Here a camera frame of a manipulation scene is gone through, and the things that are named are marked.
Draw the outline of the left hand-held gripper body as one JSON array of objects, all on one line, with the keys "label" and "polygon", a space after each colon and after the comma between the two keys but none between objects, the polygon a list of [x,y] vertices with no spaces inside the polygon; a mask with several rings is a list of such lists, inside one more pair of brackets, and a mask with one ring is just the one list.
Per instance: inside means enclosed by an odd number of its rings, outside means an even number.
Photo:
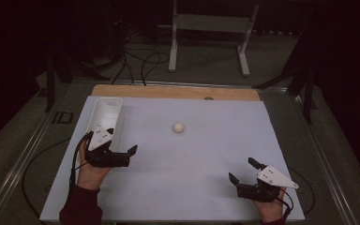
[{"label": "left hand-held gripper body", "polygon": [[127,167],[130,155],[113,152],[110,149],[113,143],[113,135],[102,126],[97,126],[87,135],[86,151],[84,159],[92,166],[98,168]]}]

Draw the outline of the black rectangular floor bracket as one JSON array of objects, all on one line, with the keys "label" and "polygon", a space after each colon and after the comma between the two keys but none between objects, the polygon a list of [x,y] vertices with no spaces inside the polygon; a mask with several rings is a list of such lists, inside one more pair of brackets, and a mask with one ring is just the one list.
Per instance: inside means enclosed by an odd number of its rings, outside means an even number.
[{"label": "black rectangular floor bracket", "polygon": [[72,112],[56,112],[52,119],[53,124],[70,124],[73,119]]}]

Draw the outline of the white table mat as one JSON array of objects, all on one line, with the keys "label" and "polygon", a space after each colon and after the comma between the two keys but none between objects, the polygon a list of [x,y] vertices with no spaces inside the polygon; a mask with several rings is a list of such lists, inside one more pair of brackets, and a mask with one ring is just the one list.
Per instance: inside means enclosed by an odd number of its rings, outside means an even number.
[{"label": "white table mat", "polygon": [[[261,101],[126,97],[120,148],[138,145],[98,194],[110,222],[233,222],[258,218],[229,180],[255,184],[255,158],[288,171]],[[185,130],[175,133],[173,125]]]}]

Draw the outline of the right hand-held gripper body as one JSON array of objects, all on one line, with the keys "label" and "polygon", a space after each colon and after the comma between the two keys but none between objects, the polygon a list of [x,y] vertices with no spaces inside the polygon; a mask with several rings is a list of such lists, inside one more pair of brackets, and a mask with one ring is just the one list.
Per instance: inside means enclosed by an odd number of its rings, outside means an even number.
[{"label": "right hand-held gripper body", "polygon": [[241,184],[236,180],[236,194],[239,198],[259,203],[271,203],[278,198],[282,188],[299,188],[288,176],[272,165],[253,164],[257,173],[255,185]]}]

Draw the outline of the white plastic bin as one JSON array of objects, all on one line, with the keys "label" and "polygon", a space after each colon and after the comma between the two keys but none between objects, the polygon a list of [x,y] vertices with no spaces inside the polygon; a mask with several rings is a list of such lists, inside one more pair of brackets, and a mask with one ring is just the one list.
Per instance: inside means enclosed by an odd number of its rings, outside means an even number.
[{"label": "white plastic bin", "polygon": [[117,97],[99,97],[92,111],[87,132],[94,130],[97,126],[105,129],[114,128],[112,135],[112,144],[110,149],[113,152],[119,151],[121,130],[124,122],[124,116],[121,113],[123,101]]}]

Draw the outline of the aluminium floor frame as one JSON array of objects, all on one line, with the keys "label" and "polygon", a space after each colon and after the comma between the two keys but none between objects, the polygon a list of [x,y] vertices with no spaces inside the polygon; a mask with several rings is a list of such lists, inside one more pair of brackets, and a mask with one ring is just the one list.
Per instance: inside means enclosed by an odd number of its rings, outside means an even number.
[{"label": "aluminium floor frame", "polygon": [[[161,97],[261,99],[268,110],[291,175],[301,187],[297,194],[307,225],[360,225],[355,208],[337,174],[341,163],[324,147],[318,121],[303,116],[303,99],[284,87],[253,90],[249,85],[186,82],[149,82],[147,88]],[[55,103],[45,112],[45,90],[18,111],[0,132],[0,224],[35,225],[58,170],[85,98],[116,90],[110,84],[74,82],[59,84]],[[56,112],[73,113],[70,124],[53,124]]]}]

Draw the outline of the white metal stand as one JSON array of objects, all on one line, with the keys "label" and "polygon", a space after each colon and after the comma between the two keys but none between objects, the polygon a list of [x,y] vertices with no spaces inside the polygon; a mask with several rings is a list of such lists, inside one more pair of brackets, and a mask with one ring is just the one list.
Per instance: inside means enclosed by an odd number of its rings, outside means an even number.
[{"label": "white metal stand", "polygon": [[225,32],[243,34],[244,40],[237,47],[237,55],[239,59],[242,75],[247,77],[250,75],[246,49],[252,34],[252,29],[260,8],[259,3],[254,3],[248,17],[229,17],[229,16],[213,16],[186,14],[178,12],[178,0],[172,0],[172,45],[169,56],[168,70],[176,71],[178,41],[178,30],[207,31],[207,32]]}]

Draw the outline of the person's left hand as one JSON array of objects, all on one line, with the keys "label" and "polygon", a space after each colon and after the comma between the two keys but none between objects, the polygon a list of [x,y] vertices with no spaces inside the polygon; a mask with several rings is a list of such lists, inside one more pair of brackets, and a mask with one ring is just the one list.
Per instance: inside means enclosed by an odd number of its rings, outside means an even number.
[{"label": "person's left hand", "polygon": [[84,159],[85,151],[86,141],[83,141],[79,147],[81,167],[78,172],[76,185],[88,190],[98,190],[111,168],[98,168],[92,166]]}]

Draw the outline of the person's right hand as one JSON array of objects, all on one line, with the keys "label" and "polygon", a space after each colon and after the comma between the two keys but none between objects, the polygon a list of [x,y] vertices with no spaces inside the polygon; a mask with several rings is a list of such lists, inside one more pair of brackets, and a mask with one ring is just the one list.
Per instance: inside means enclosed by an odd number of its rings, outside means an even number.
[{"label": "person's right hand", "polygon": [[262,220],[264,222],[269,222],[276,219],[284,218],[283,203],[278,200],[274,200],[273,202],[253,201],[253,204],[258,211],[260,221]]}]

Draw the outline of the black tripod legs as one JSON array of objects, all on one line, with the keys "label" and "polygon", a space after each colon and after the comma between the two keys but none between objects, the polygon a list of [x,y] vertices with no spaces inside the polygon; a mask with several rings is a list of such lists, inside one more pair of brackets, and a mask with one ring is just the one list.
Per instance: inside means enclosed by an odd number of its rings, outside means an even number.
[{"label": "black tripod legs", "polygon": [[83,65],[81,62],[70,57],[64,52],[51,52],[46,59],[46,88],[45,94],[47,98],[47,104],[45,112],[49,112],[55,103],[55,76],[58,76],[61,82],[70,83],[73,79],[73,75],[70,67],[74,67],[87,76],[98,80],[108,81],[109,78],[97,74],[93,69]]},{"label": "black tripod legs", "polygon": [[278,76],[253,85],[254,89],[266,89],[276,83],[292,78],[286,92],[290,96],[298,96],[304,91],[303,116],[311,124],[312,93],[314,85],[314,67],[317,63],[317,45],[319,41],[314,35],[305,30],[297,40],[284,68]]}]

